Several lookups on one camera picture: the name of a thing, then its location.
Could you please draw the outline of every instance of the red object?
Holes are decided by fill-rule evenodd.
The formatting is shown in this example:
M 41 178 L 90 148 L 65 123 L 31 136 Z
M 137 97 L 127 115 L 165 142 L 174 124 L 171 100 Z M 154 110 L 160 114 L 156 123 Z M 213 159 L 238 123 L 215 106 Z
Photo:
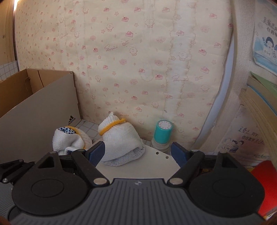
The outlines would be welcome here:
M 251 171 L 252 175 L 262 184 L 265 199 L 258 211 L 261 216 L 277 207 L 277 171 L 271 161 L 263 161 Z

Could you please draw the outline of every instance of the green book cover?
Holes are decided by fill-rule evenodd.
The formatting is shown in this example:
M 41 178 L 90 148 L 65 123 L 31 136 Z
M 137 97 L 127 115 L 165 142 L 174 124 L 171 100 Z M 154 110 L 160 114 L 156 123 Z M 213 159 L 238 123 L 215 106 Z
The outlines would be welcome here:
M 261 76 L 250 72 L 267 90 L 269 90 L 275 98 L 277 98 L 277 85 L 262 78 Z

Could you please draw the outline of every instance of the stack of books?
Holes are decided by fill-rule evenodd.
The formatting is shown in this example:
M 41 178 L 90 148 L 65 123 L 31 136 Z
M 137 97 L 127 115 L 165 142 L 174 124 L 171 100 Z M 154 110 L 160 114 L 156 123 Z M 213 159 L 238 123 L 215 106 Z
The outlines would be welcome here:
M 240 98 L 256 122 L 277 169 L 277 85 L 251 72 Z

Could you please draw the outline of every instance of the ribbed gray surface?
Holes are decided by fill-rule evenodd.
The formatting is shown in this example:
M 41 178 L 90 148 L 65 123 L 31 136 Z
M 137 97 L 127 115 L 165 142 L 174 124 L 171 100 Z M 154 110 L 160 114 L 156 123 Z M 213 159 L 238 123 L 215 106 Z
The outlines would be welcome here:
M 0 183 L 0 216 L 8 217 L 9 210 L 14 206 L 12 201 L 13 185 Z
M 161 179 L 115 179 L 95 188 L 78 208 L 47 218 L 20 214 L 12 225 L 258 225 L 257 214 L 227 219 L 198 209 L 184 190 L 170 188 Z

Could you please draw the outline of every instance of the adidas logo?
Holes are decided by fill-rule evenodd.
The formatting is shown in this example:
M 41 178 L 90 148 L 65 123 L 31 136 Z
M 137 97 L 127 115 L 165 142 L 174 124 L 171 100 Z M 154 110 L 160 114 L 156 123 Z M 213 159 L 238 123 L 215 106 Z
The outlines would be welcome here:
M 70 125 L 76 118 L 73 116 L 70 116 L 69 121 L 68 121 L 68 125 Z

